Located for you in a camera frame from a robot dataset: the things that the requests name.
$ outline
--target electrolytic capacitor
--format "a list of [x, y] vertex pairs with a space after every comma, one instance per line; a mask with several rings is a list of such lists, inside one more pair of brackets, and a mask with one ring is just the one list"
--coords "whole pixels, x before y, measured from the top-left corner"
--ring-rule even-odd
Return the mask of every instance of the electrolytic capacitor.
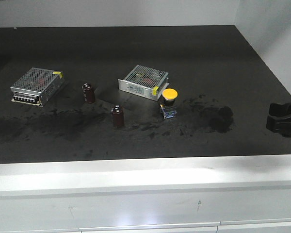
[[82, 89], [85, 101], [88, 103], [95, 103], [95, 94], [92, 85], [84, 83]]
[[124, 111], [120, 105], [116, 105], [111, 109], [113, 125], [116, 127], [124, 126]]

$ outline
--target black work surface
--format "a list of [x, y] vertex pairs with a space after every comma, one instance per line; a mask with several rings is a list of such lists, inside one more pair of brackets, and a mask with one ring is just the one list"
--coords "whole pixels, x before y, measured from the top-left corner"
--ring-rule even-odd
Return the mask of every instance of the black work surface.
[[[176, 118], [118, 90], [136, 65], [169, 72]], [[31, 67], [67, 80], [43, 108], [11, 102]], [[291, 96], [234, 26], [0, 29], [0, 163], [290, 154], [291, 138], [266, 129], [272, 102]]]

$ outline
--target black plastic object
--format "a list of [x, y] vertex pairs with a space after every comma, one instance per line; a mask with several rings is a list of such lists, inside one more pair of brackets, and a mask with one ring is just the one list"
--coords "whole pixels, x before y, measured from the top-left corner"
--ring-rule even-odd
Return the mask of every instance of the black plastic object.
[[285, 137], [291, 137], [291, 103], [272, 103], [266, 128]]

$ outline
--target gray corner wall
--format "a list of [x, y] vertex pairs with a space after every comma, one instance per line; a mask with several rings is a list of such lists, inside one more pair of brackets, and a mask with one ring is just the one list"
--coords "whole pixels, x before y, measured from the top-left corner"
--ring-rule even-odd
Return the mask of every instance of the gray corner wall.
[[233, 24], [291, 93], [291, 0], [0, 0], [0, 27]]
[[239, 0], [1, 0], [0, 27], [232, 25]]
[[235, 25], [291, 94], [291, 0], [241, 0]]

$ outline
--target metal mesh casing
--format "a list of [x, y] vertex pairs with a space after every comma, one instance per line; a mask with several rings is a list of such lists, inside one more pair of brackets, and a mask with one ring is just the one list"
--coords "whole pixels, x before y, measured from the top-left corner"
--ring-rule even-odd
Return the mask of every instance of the metal mesh casing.
[[168, 86], [168, 73], [137, 65], [125, 79], [118, 80], [119, 89], [151, 100], [158, 100]]
[[12, 101], [43, 106], [64, 81], [60, 71], [31, 68], [11, 86]]

